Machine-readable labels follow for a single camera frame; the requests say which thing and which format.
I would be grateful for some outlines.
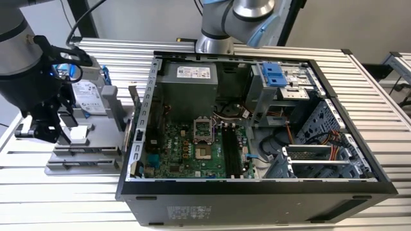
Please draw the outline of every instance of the slotted metal table surface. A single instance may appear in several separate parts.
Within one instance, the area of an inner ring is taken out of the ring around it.
[[[107,65],[123,104],[127,86],[144,93],[154,51],[192,52],[192,43],[84,39],[80,47]],[[338,224],[301,226],[159,227],[160,230],[411,230],[411,121],[354,56],[341,50],[236,45],[239,55],[317,60],[399,195]],[[18,116],[0,140],[0,230],[139,230],[123,202],[115,201],[118,175],[50,177],[44,165],[52,144],[16,140]]]

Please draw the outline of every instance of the orange wire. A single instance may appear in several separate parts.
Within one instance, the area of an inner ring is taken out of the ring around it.
[[[333,160],[333,154],[334,154],[334,145],[331,145],[331,155],[330,155],[330,159],[329,160]]]
[[[289,127],[289,121],[286,122],[286,128],[287,128],[290,143],[294,144],[294,140],[293,140],[293,136],[291,136],[291,131],[290,131],[290,127]]]
[[[339,153],[339,150],[341,150],[341,147],[338,147],[337,151],[335,151],[335,154],[334,154],[334,160],[337,160],[337,155]]]

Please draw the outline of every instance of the black plastic part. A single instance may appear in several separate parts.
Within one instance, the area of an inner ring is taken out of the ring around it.
[[[72,16],[75,20],[79,21],[83,14],[90,9],[88,1],[87,0],[68,0],[67,2],[70,5]],[[84,38],[98,38],[99,37],[92,14],[87,15],[79,22],[79,31],[80,31],[82,37]]]
[[[202,29],[202,34],[204,36],[207,36],[208,38],[215,39],[215,40],[222,40],[222,39],[230,38],[230,35],[212,35],[212,34],[207,33],[203,29]]]
[[[138,130],[136,141],[142,141],[142,140],[143,140],[143,132]]]
[[[366,203],[369,200],[347,200],[345,203],[338,205],[331,211],[326,211],[323,214],[310,218],[309,220],[319,221],[319,220],[333,220],[341,214]]]
[[[287,40],[291,34],[293,26],[295,23],[295,19],[298,16],[298,13],[301,12],[301,9],[305,8],[305,5],[307,3],[307,0],[293,0],[291,5],[290,5],[290,11],[287,15],[287,19],[285,22],[281,38],[278,39],[278,46],[286,46]]]
[[[226,34],[227,34],[227,32],[226,32],[226,19],[227,19],[228,12],[232,9],[232,4],[234,4],[234,1],[230,1],[227,8],[224,10],[223,17],[222,17],[222,30]]]
[[[331,98],[331,97],[338,97],[338,95],[337,95],[337,93],[335,93],[335,91],[334,91],[334,88],[333,88],[333,86],[331,86],[331,84],[330,84],[330,82],[329,82],[329,80],[327,80],[327,78],[326,78],[326,76],[325,76],[325,74],[323,74],[323,72],[322,72],[322,70],[321,70],[321,67],[319,67],[319,65],[317,64],[317,62],[315,62],[314,59],[310,59],[310,60],[309,60],[309,65],[310,65],[310,67],[311,67],[314,73],[317,74],[317,77],[318,77],[318,79],[319,79],[319,81],[321,81],[321,83],[322,83],[322,85],[323,85],[323,88],[325,88],[325,90],[326,90],[326,95],[327,95],[327,97],[329,97],[329,98]]]
[[[52,67],[40,61],[27,71],[0,78],[0,93],[20,111],[27,112],[56,95],[62,81],[51,76]]]
[[[148,222],[150,226],[160,226],[164,225],[164,222]]]
[[[342,49],[342,52],[343,52],[345,54],[354,54],[354,53],[350,51],[350,49]]]
[[[391,182],[176,182],[120,181],[122,195],[252,195],[305,193],[398,194]]]
[[[394,57],[398,57],[398,58],[403,57],[403,56],[401,55],[401,53],[398,53],[398,52],[395,52],[395,51],[390,52],[390,54],[391,54]]]
[[[7,41],[8,39],[18,36],[24,31],[27,26],[28,26],[28,24],[27,24],[27,21],[26,21],[26,18],[24,18],[22,23],[12,30],[0,34],[0,42]]]
[[[242,21],[252,23],[252,22],[259,22],[259,21],[263,21],[264,19],[267,19],[271,16],[272,12],[274,12],[274,9],[266,15],[263,15],[262,17],[256,17],[256,18],[247,18],[247,17],[239,15],[235,11],[232,11],[232,14]]]
[[[82,42],[82,40],[83,40],[83,37],[80,37],[80,36],[74,36],[74,37],[71,37],[71,42],[72,43],[79,43],[79,42]]]
[[[362,64],[377,81],[385,79],[393,72],[393,67],[387,64]]]
[[[44,55],[48,57],[48,64],[55,65],[55,64],[75,64],[79,66],[92,66],[92,60],[86,53],[84,50],[82,50],[78,47],[72,47],[72,49],[66,49],[56,47],[50,44],[46,36],[43,35],[36,35],[34,38],[35,43],[39,45],[39,47],[43,50]],[[67,59],[62,57],[62,54],[67,53],[71,56],[76,56],[78,59]]]
[[[194,42],[194,43],[198,42],[196,39],[191,39],[191,38],[178,38],[175,41],[176,42]]]
[[[395,91],[402,91],[405,88],[410,88],[411,89],[411,85],[409,83],[402,83],[394,86],[394,90]]]

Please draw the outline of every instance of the wire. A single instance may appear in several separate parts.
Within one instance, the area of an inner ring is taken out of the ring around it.
[[[330,134],[330,132],[323,132],[321,134],[317,134],[315,136],[311,136],[311,138],[306,141],[305,144],[310,144],[310,141],[313,141],[315,138],[319,138],[319,137],[329,135],[329,134]]]
[[[215,115],[218,118],[220,118],[220,119],[223,119],[223,120],[242,119],[242,117],[230,117],[230,116],[224,117],[224,116],[219,115],[216,112],[212,112],[212,113],[214,113],[214,115]]]
[[[402,78],[402,76],[398,78],[398,80],[397,80],[397,82],[395,82],[395,84],[394,84],[394,86],[393,86],[393,88],[391,88],[391,91],[390,91],[390,94],[389,94],[389,95],[391,95],[391,93],[393,93],[393,91],[394,91],[394,88],[395,88],[395,86],[398,85],[398,82],[399,82],[401,78]]]
[[[78,83],[83,79],[83,68],[78,64],[74,65],[80,69],[80,76],[75,80],[64,80],[64,83],[67,84]]]
[[[405,106],[409,106],[409,105],[411,105],[411,101],[402,102],[399,104],[399,107],[403,108]]]
[[[266,163],[266,164],[270,164],[268,161],[266,161],[266,160],[263,160],[263,159],[260,159],[260,158],[258,158],[258,157],[251,157],[251,158],[259,160],[260,162],[263,162],[263,163]]]
[[[291,135],[290,127],[289,127],[289,121],[286,122],[286,128],[287,128],[290,143],[294,144],[293,135]]]
[[[399,107],[406,106],[406,105],[407,105],[407,100],[409,100],[409,97],[405,98],[403,102],[401,102],[401,103],[398,104],[398,106],[399,106]]]
[[[91,14],[91,12],[106,2],[107,0],[100,0],[90,9],[88,11],[83,14],[83,16],[79,18],[79,20],[76,21],[71,31],[70,31],[70,34],[68,34],[68,37],[67,37],[67,40],[66,40],[66,45],[70,47],[70,41],[71,41],[71,37],[72,35],[75,34],[75,30],[78,29],[79,27],[79,22],[82,21],[82,19],[88,16]]]
[[[198,1],[196,1],[196,0],[194,0],[194,3],[195,3],[195,6],[198,7],[198,10],[199,10],[200,15],[203,16],[203,13],[202,13],[202,10],[200,10],[200,7],[199,7],[199,4],[198,4]]]
[[[216,122],[216,119],[215,118],[211,118],[212,119],[212,121],[214,121],[214,125],[212,125],[212,142],[214,142],[214,129],[215,129],[215,126],[216,126],[216,124],[218,124],[218,122]]]
[[[63,13],[64,13],[64,17],[66,17],[67,23],[70,25],[70,28],[72,29],[72,25],[70,23],[70,20],[68,20],[68,17],[67,17],[67,13],[66,13],[66,8],[64,8],[63,0],[60,0],[60,3],[62,3]]]

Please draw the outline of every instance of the black cable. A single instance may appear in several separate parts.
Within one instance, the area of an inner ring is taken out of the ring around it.
[[[63,13],[64,13],[64,17],[66,17],[67,23],[70,25],[70,28],[72,29],[72,25],[70,23],[70,20],[68,20],[68,17],[67,17],[67,13],[66,13],[66,8],[64,8],[63,0],[60,0],[60,3],[62,3]]]
[[[393,88],[391,88],[391,91],[390,91],[390,94],[389,94],[389,95],[391,95],[391,93],[393,93],[393,91],[394,91],[394,88],[395,88],[395,86],[398,85],[398,82],[399,82],[401,78],[402,78],[402,77],[398,78],[398,80],[397,80],[397,82],[395,82],[395,84],[394,84],[394,86],[393,86]]]
[[[251,158],[259,160],[260,162],[263,162],[263,163],[266,163],[266,164],[270,164],[268,161],[266,161],[266,160],[263,160],[263,159],[260,159],[260,158],[258,158],[258,157],[251,157]]]
[[[403,107],[403,105],[406,104],[407,100],[409,100],[409,97],[405,98],[403,102],[401,102],[401,103],[398,104],[398,106],[399,106],[399,107]]]
[[[91,14],[91,12],[106,2],[107,0],[100,0],[96,5],[94,5],[88,11],[83,14],[83,16],[79,18],[79,20],[76,21],[76,24],[74,25],[71,31],[70,31],[70,34],[68,34],[68,37],[67,37],[67,40],[66,40],[66,45],[70,47],[70,41],[71,41],[71,37],[72,35],[75,34],[75,30],[78,29],[79,27],[79,22],[82,21],[82,19],[88,16]]]
[[[402,108],[402,107],[409,106],[409,105],[411,105],[411,101],[407,101],[407,102],[401,103],[401,104],[399,104],[399,107]]]
[[[80,76],[75,80],[64,80],[64,83],[67,84],[78,83],[83,79],[83,68],[78,64],[74,65],[80,69]]]
[[[322,136],[325,136],[325,135],[329,135],[329,134],[330,134],[330,132],[323,132],[323,133],[321,133],[321,134],[317,134],[315,136],[313,136],[313,137],[306,141],[305,144],[310,144],[311,141],[313,141],[314,139],[317,139],[317,138],[319,138],[319,137],[322,137]]]
[[[279,133],[279,132],[276,132],[276,129],[274,129],[274,130],[272,130],[272,139],[274,139],[274,141],[275,141],[281,146],[287,146],[287,145],[290,145],[290,143],[283,142],[283,141],[276,137],[278,133]]]
[[[195,6],[198,7],[198,10],[199,10],[200,15],[203,16],[203,13],[202,13],[202,11],[200,11],[200,7],[199,7],[199,4],[198,4],[198,1],[194,0],[194,3],[195,3]]]

